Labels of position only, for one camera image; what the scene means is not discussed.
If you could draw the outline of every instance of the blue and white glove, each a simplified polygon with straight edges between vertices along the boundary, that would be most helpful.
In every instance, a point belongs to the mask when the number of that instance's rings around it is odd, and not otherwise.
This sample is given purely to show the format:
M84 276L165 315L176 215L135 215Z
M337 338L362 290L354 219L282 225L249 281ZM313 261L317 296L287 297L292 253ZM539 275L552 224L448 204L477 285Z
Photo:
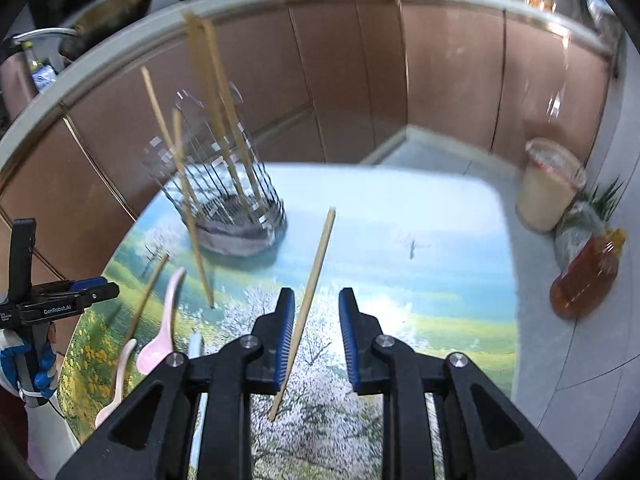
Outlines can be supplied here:
M50 399L58 387L56 354L51 347L51 341L55 342L53 323L49 329L49 338L42 349L40 370L34 378L34 386L46 399ZM20 396L15 357L25 354L29 350L31 350L31 346L25 343L13 330L0 330L0 385L15 396Z

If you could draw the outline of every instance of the metal screw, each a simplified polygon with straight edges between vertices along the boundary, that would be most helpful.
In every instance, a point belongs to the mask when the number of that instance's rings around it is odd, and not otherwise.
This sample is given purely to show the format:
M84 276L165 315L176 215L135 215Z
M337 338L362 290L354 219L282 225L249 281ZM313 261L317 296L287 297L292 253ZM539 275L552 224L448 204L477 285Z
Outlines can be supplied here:
M184 363L184 355L178 354L178 352L173 352L166 357L166 363L171 368L182 366L182 364Z
M247 350L258 346L259 342L260 340L255 335L252 335L252 334L243 335L240 338L240 346L242 348L246 348Z
M393 336L380 334L376 337L376 343L378 343L378 346L382 346L382 348L389 348L390 346L396 344L396 340L393 338Z
M456 368L464 368L469 364L469 358L460 352L456 352L449 356L449 362Z

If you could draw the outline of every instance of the table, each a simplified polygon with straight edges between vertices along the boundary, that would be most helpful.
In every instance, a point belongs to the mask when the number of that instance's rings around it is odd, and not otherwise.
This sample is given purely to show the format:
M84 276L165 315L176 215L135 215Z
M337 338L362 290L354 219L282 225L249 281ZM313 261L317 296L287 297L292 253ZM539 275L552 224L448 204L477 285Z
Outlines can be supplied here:
M327 209L334 230L298 357L275 423L271 397L252 399L256 478L378 478L382 400L359 398L346 379L338 292L354 288L361 311L417 351L466 352L509 395L516 364L516 280L500 200L480 180L366 166L270 164L288 227L279 246L249 258L204 252L216 308L207 306L186 228L159 193L119 245L104 275L120 296L85 311L60 377L58 398L83 442L110 399L113 368L132 310L163 251L171 259L146 304L126 391L142 377L137 352L157 333L168 279L188 275L174 322L186 352L201 332L206 353L248 333L281 286L302 300Z

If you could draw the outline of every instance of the trash can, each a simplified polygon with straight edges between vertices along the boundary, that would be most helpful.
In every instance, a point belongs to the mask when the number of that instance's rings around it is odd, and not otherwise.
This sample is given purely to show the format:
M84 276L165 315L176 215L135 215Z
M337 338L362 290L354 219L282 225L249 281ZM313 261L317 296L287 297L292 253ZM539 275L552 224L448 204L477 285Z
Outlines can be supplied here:
M516 209L528 227L551 231L584 187L586 174L575 155L557 142L538 137L527 142L526 150L529 163Z

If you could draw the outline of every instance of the wire basket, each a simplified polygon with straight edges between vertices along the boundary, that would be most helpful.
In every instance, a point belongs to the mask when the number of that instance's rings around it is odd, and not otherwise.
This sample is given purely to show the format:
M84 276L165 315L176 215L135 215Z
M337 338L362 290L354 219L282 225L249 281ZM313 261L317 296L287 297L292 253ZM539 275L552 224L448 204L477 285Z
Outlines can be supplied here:
M143 160L152 178L185 223L185 214L193 216L202 247L219 254L248 256L272 246L286 229L284 206L242 125L238 125L244 142L240 149L248 153L249 167L242 162L228 124L224 138L216 140L198 100L180 91L176 106L182 115L182 142L167 146L162 137L149 142ZM221 146L224 142L226 152ZM185 178L178 170L178 150Z

